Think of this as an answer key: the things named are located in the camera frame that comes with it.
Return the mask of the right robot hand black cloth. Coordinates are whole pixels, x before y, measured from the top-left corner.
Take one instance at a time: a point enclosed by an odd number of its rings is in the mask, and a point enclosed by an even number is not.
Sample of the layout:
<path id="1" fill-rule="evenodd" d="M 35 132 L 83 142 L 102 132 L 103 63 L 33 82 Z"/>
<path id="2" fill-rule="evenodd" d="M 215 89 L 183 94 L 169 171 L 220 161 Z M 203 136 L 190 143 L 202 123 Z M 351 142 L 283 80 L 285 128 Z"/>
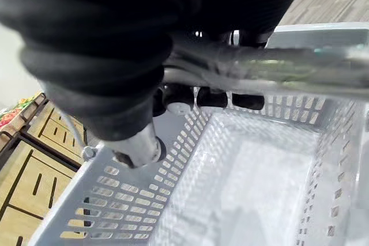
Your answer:
<path id="1" fill-rule="evenodd" d="M 263 46 L 293 0 L 1 0 L 1 24 L 24 46 L 20 61 L 64 113 L 75 116 L 132 168 L 165 155 L 152 119 L 156 92 L 172 78 L 231 89 L 251 68 L 290 51 Z"/>

